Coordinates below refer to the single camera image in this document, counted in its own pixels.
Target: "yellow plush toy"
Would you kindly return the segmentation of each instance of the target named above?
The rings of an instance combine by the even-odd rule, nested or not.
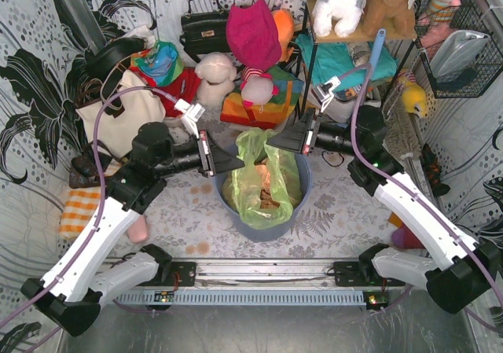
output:
[[[398,81],[403,84],[402,102],[408,113],[415,113],[421,119],[428,111],[426,106],[426,93],[423,87],[416,83],[414,74],[402,74]]]

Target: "green plastic bag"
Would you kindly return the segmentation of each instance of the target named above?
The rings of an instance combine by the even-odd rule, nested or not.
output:
[[[244,161],[245,166],[231,173],[230,192],[223,192],[232,197],[231,206],[241,220],[256,230],[269,229],[288,221],[294,207],[302,200],[294,154],[266,144],[267,139],[275,134],[272,130],[263,131],[255,127],[237,137],[238,158]],[[270,195],[279,203],[275,209],[260,208],[262,179],[255,164],[266,158],[270,172]]]

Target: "wooden shelf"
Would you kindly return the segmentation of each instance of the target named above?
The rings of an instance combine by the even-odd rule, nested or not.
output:
[[[312,12],[313,12],[315,4],[316,4],[316,0],[307,0],[307,10],[309,11],[309,21],[310,21],[311,27],[313,27]],[[390,19],[384,20],[383,28],[386,29],[386,40],[415,40],[417,38],[416,33],[414,33],[411,36],[399,35],[397,33],[397,31],[395,30],[395,26],[393,25],[393,22]],[[326,44],[326,43],[331,43],[331,42],[366,42],[366,41],[373,42],[374,39],[376,38],[375,36],[368,36],[365,33],[363,33],[361,20],[360,20],[360,24],[356,28],[356,31],[347,37],[339,37],[338,35],[336,35],[335,32],[333,31],[333,25],[332,25],[332,30],[330,32],[330,35],[328,35],[326,37],[316,37],[316,35],[314,34],[314,31],[313,31],[313,37],[314,37],[314,42],[317,44]]]

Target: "wire basket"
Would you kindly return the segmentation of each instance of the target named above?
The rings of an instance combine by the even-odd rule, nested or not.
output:
[[[433,94],[438,99],[481,96],[501,74],[503,54],[491,32],[481,20],[482,14],[478,6],[472,0],[461,0],[459,7],[448,7],[430,13],[429,2],[430,0],[421,0],[416,22],[418,37],[416,43],[418,48],[425,48],[421,60]],[[430,60],[442,46],[448,33],[459,29],[485,33],[490,36],[490,39],[471,64],[461,70],[435,78],[431,71]]]

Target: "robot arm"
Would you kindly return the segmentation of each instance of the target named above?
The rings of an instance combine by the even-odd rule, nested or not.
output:
[[[416,235],[431,258],[397,251],[386,245],[376,245],[363,252],[359,266],[365,278],[394,278],[426,289],[431,298],[445,311],[456,314],[490,288],[487,280],[466,251],[463,241],[475,253],[490,275],[495,278],[500,254],[491,242],[478,243],[458,229],[413,184],[403,167],[382,146],[387,130],[382,112],[363,105],[357,118],[358,147],[375,167],[399,180],[416,194],[416,199],[393,182],[364,166],[358,158],[348,164],[354,182],[371,196],[385,204]],[[319,123],[314,109],[304,114],[292,128],[268,141],[269,145],[295,153],[309,154],[313,147],[353,155],[350,129],[333,123]],[[455,231],[454,240],[440,222],[418,201],[421,199],[437,216]]]
[[[97,274],[119,238],[162,192],[167,184],[165,178],[192,169],[213,176],[244,166],[241,160],[221,149],[208,132],[196,130],[196,121],[201,114],[197,105],[185,103],[181,108],[185,108],[184,116],[188,116],[184,124],[193,134],[191,140],[175,145],[164,124],[143,125],[132,142],[130,161],[108,181],[98,228],[94,227],[96,212],[59,262],[42,278],[27,279],[21,288],[21,292],[31,299],[57,280],[55,286],[34,305],[72,336],[85,332],[101,307],[119,294],[152,279],[160,283],[167,280],[171,256],[155,245],[147,245],[125,263]],[[87,244],[91,234],[92,240]],[[70,270],[64,278],[59,278],[62,268],[80,249],[82,253],[71,264]]]

